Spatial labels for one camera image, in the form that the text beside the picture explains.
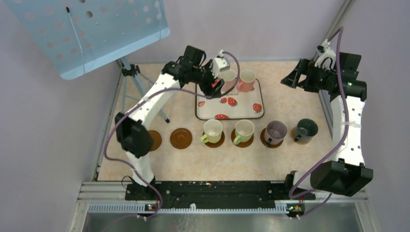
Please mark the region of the purple mug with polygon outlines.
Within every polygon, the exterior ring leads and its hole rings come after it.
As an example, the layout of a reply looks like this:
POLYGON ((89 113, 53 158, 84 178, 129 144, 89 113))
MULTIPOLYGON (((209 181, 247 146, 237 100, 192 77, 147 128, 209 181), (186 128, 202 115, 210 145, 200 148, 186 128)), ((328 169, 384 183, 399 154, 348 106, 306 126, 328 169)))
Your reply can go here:
POLYGON ((268 133, 276 138, 284 138, 288 132, 286 125, 277 120, 269 122, 266 128, 268 133))

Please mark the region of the salmon pink mug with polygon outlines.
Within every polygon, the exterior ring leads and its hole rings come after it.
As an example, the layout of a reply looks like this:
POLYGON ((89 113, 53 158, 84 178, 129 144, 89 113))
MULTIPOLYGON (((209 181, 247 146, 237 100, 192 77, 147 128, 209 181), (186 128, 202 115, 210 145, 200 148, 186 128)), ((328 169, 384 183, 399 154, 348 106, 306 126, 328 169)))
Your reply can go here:
POLYGON ((252 70, 243 70, 239 75, 239 83, 236 89, 240 92, 249 92, 254 88, 256 74, 252 70))

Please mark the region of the woven rattan coaster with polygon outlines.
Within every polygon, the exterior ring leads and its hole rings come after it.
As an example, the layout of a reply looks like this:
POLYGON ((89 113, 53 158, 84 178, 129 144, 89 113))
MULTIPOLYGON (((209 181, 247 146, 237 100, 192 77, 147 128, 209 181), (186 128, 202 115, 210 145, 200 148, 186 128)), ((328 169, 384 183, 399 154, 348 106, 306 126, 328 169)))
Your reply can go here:
POLYGON ((299 145, 306 145, 312 140, 312 136, 308 136, 305 130, 299 130, 297 127, 292 128, 290 133, 293 142, 299 145))

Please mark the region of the dark green mug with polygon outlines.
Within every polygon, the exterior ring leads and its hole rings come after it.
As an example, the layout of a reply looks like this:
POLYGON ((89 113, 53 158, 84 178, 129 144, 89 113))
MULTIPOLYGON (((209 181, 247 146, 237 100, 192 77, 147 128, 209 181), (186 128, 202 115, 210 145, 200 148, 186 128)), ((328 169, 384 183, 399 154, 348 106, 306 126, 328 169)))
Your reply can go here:
POLYGON ((309 118, 301 119, 295 127, 297 127, 299 130, 304 129, 305 133, 308 136, 312 136, 312 138, 318 133, 319 130, 316 122, 309 118))

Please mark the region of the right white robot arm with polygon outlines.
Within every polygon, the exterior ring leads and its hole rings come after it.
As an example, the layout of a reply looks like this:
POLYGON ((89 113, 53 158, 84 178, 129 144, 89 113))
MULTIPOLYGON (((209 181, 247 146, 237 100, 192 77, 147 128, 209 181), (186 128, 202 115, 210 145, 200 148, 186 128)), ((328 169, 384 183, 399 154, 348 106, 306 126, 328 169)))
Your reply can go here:
POLYGON ((361 56, 341 53, 339 58, 317 61, 301 59, 281 83, 304 91, 328 92, 332 110, 332 145, 308 172, 292 171, 283 186, 289 199, 315 190, 351 197, 373 179, 361 147, 361 118, 367 99, 367 84, 357 80, 361 56))

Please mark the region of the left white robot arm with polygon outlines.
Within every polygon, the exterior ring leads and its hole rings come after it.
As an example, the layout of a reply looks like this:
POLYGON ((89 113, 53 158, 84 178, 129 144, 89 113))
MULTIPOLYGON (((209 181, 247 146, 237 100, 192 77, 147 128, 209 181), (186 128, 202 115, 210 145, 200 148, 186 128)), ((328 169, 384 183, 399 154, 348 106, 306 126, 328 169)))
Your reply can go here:
POLYGON ((133 184, 142 199, 149 200, 155 194, 155 176, 148 157, 154 145, 154 139, 148 132, 154 117, 176 92, 189 83, 200 87, 202 97, 221 97, 224 81, 218 81, 217 76, 230 68, 230 62, 224 55, 221 50, 204 64, 205 51, 188 45, 182 56, 164 65, 151 89, 132 109, 116 115, 117 141, 129 157, 134 172, 133 184))

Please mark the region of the light green mug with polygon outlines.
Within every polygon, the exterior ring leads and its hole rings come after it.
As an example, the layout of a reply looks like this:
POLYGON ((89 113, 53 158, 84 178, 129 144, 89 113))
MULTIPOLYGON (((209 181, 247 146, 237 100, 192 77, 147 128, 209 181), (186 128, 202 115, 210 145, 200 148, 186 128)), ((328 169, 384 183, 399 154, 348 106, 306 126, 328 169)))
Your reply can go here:
POLYGON ((233 144, 238 145, 240 143, 248 142, 254 133, 254 124, 247 119, 242 119, 237 122, 234 130, 233 144))

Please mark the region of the strawberry enamel tray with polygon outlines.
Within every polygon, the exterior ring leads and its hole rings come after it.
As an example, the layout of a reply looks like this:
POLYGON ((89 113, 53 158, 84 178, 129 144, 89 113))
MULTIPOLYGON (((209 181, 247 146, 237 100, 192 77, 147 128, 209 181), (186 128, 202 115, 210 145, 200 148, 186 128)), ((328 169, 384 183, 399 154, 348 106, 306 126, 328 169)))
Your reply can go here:
POLYGON ((196 96, 195 101, 195 115, 200 120, 254 119, 264 115, 264 103, 258 79, 249 92, 234 89, 221 98, 207 99, 196 96))

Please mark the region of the brown wooden coaster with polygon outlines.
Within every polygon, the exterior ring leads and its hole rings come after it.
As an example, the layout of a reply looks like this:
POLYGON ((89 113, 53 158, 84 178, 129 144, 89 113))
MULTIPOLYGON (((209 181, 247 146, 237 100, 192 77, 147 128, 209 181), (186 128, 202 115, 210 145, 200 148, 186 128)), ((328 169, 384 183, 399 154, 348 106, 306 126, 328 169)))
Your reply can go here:
POLYGON ((210 148, 220 147, 225 141, 225 133, 222 131, 220 136, 210 136, 203 132, 201 136, 201 142, 210 148))
POLYGON ((186 128, 175 129, 170 135, 170 143, 176 149, 185 149, 192 143, 192 133, 186 128))
POLYGON ((161 134, 156 131, 156 130, 149 130, 148 131, 149 135, 151 136, 152 140, 153 140, 153 145, 151 147, 150 151, 155 151, 157 150, 161 144, 162 144, 162 137, 161 134))
POLYGON ((276 138, 270 135, 267 128, 264 128, 260 133, 261 143, 268 148, 277 148, 282 145, 284 138, 276 138))
POLYGON ((231 132, 231 141, 232 141, 232 143, 233 143, 235 146, 239 147, 239 148, 246 148, 246 147, 249 147, 249 146, 253 143, 254 134, 251 136, 251 138, 250 138, 248 141, 246 141, 246 142, 240 142, 240 143, 238 143, 238 144, 235 144, 235 143, 234 143, 235 138, 236 138, 235 129, 233 129, 232 132, 231 132))

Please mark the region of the yellow green mug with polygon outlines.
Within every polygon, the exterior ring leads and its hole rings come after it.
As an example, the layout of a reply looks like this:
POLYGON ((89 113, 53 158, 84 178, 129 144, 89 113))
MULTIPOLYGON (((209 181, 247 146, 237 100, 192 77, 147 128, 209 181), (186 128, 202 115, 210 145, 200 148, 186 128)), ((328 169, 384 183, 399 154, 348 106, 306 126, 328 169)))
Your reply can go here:
POLYGON ((222 123, 216 119, 210 119, 204 124, 204 134, 201 136, 201 142, 216 144, 221 140, 222 132, 222 123))

